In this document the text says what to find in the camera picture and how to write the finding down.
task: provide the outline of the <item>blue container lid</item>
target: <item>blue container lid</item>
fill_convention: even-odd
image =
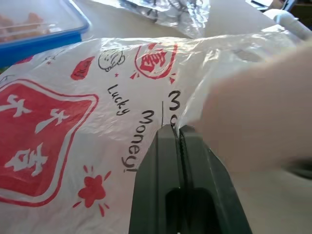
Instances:
[[[89,26],[71,0],[0,1],[0,67],[79,42]]]

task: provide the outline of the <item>white plastic bag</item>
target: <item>white plastic bag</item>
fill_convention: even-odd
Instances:
[[[0,75],[1,233],[127,233],[156,131],[200,87],[291,46],[279,32],[95,39],[13,65]]]
[[[94,0],[140,14],[155,23],[173,27],[191,38],[205,35],[209,0]]]

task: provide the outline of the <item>chinese character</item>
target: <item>chinese character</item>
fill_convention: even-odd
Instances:
[[[42,172],[42,165],[46,163],[48,157],[41,155],[41,143],[37,147],[37,154],[35,151],[30,152],[30,149],[28,150],[19,150],[13,158],[11,158],[10,161],[8,161],[5,164],[5,167],[11,167],[13,166],[13,171],[20,171],[22,169],[31,168],[34,165],[36,166],[35,170],[32,172],[31,176],[36,176],[40,172]]]
[[[167,52],[159,52],[155,54],[147,54],[142,56],[140,69],[148,72],[152,72],[155,68],[155,65],[160,63],[160,67],[164,65],[166,62],[166,53]]]
[[[55,119],[58,120],[56,125],[59,125],[60,123],[62,123],[63,119],[66,119],[69,117],[69,116],[64,115],[65,111],[60,111],[59,113],[58,113],[58,111],[59,111],[59,109],[52,109],[51,113],[50,113],[52,118],[44,120],[44,121],[40,122],[39,124],[37,124],[36,129],[35,129],[35,133],[37,134],[38,132],[40,132],[42,129],[44,129],[48,124],[50,124]]]
[[[11,94],[8,99],[7,102],[9,103],[8,105],[3,105],[0,106],[0,112],[1,111],[6,111],[9,109],[16,109],[16,113],[13,115],[13,117],[19,117],[21,116],[22,113],[30,113],[32,112],[31,110],[28,110],[26,108],[24,108],[24,101],[25,99],[20,99],[18,101],[16,101],[15,99],[17,99],[19,96]]]

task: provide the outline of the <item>red flower print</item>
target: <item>red flower print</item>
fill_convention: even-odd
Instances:
[[[95,178],[87,176],[84,179],[85,188],[78,192],[78,196],[85,199],[84,205],[89,208],[95,200],[102,200],[106,196],[106,192],[102,186],[102,176],[98,175]]]

